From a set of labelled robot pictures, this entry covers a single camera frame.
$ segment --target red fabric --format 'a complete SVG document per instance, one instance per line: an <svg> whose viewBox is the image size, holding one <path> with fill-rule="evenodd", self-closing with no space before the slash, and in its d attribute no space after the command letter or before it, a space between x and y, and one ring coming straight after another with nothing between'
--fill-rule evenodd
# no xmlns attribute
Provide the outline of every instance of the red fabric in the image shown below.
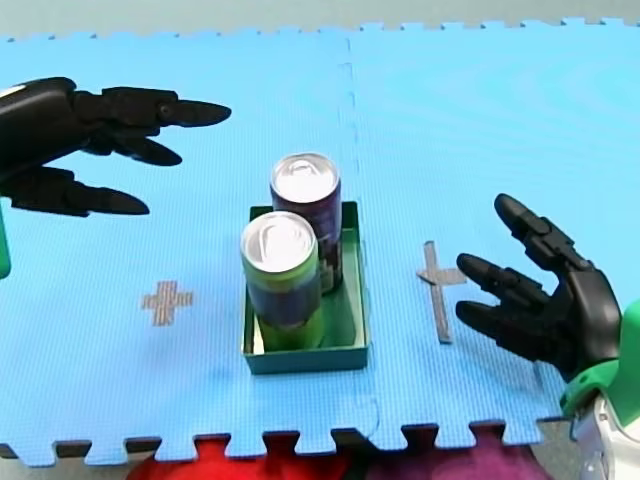
<svg viewBox="0 0 640 480"><path fill-rule="evenodd" d="M269 454L256 459L224 456L226 442L196 443L195 462L145 460L127 480L340 480L349 459L345 455L297 456L288 441L269 442Z"/></svg>
<svg viewBox="0 0 640 480"><path fill-rule="evenodd" d="M506 447L493 429L474 433L474 448L396 455L374 464L367 480L551 480L529 447Z"/></svg>

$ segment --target aluminum can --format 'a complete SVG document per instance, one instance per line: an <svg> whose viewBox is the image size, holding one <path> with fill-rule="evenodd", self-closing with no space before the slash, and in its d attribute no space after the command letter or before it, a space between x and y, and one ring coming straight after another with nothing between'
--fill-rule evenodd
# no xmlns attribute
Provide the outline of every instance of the aluminum can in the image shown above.
<svg viewBox="0 0 640 480"><path fill-rule="evenodd" d="M340 173L323 155L300 153L281 159L271 172L274 210L304 217L318 240L322 293L342 284Z"/></svg>
<svg viewBox="0 0 640 480"><path fill-rule="evenodd" d="M247 291L265 351L310 349L324 338L318 242L304 218L274 211L244 229Z"/></svg>

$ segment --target blue foam mat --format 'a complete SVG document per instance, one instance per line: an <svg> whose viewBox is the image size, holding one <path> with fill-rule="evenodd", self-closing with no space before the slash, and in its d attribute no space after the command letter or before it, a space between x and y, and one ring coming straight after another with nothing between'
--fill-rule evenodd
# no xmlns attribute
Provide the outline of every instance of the blue foam mat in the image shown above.
<svg viewBox="0 0 640 480"><path fill-rule="evenodd" d="M535 422L559 415L558 375L455 320L456 300L483 298L472 285L446 288L454 343L440 347L415 277L421 245L435 240L445 266L471 251L552 287L492 211L504 190L577 238L623 305L635 298L623 255L640 168L640 30L486 27L0 44L3 84L66 75L93 91L171 88L234 109L219 126L162 134L179 167L56 162L140 196L146 218L6 210L14 271L0 289L0 443L40 466L55 461L52 444L78 440L92 442L90 464L124 462L130 438L162 438L161 460L192 458L193 437L211 434L231 435L230 455L264 453L264 432L292 430L300 453L332 451L342 428L401 448L401 427L425 424L440 427L439 446L466 446L468 424L489 420L505 421L508 443L539 440ZM345 198L359 202L370 365L252 377L240 355L238 236L249 206L269 201L271 164L299 150L333 157ZM194 305L159 329L140 302L161 280L194 292Z"/></svg>

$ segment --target purple fabric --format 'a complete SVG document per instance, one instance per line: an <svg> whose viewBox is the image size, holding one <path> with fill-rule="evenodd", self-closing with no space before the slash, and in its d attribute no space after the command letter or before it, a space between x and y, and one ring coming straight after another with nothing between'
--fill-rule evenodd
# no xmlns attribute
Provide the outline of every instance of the purple fabric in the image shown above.
<svg viewBox="0 0 640 480"><path fill-rule="evenodd" d="M366 480L553 480L529 447L505 447L495 431L476 431L477 445L389 457Z"/></svg>

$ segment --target can lid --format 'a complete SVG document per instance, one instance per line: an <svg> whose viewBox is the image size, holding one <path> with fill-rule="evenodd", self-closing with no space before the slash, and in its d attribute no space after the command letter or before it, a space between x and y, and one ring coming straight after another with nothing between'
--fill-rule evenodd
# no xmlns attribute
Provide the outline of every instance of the can lid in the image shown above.
<svg viewBox="0 0 640 480"><path fill-rule="evenodd" d="M276 211L260 215L245 227L241 250L254 268L283 273L302 265L315 243L309 222L295 213Z"/></svg>
<svg viewBox="0 0 640 480"><path fill-rule="evenodd" d="M333 193L339 181L333 162L317 153L284 157L271 172L271 188L281 198L295 203L322 200Z"/></svg>

